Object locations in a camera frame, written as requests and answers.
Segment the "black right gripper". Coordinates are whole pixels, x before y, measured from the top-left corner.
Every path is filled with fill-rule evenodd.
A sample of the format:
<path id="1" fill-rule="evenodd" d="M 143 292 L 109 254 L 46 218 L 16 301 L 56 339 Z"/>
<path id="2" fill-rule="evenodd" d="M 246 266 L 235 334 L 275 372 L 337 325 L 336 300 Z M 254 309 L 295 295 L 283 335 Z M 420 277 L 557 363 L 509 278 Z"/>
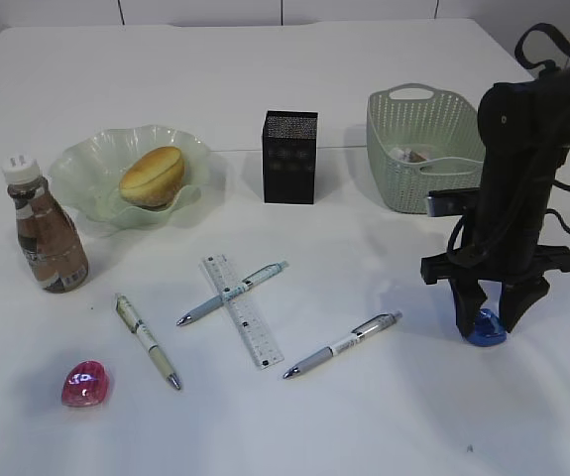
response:
<path id="1" fill-rule="evenodd" d="M 568 247 L 538 245 L 542 226 L 543 218 L 517 219 L 487 258 L 470 268 L 454 264 L 446 253 L 421 259 L 420 273 L 427 285 L 449 279 L 456 325 L 464 338 L 474 331 L 487 299 L 477 280 L 507 283 L 501 290 L 501 324 L 511 333 L 524 313 L 548 294 L 550 284 L 541 275 L 550 270 L 570 273 Z"/>

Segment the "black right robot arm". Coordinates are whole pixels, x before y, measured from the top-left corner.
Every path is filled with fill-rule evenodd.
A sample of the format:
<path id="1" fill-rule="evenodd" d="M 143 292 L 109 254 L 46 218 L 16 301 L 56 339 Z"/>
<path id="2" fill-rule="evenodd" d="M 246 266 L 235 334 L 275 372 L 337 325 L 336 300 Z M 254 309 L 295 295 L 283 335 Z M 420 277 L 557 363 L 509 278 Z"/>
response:
<path id="1" fill-rule="evenodd" d="M 486 152 L 480 184 L 427 195 L 428 215 L 459 220 L 446 251 L 420 265 L 426 284 L 448 281 L 464 338 L 474 334 L 487 298 L 482 281 L 501 284 L 498 316 L 510 332 L 547 295 L 546 272 L 570 273 L 568 247 L 538 242 L 570 151 L 570 67 L 495 84 L 480 102 L 478 130 Z"/>

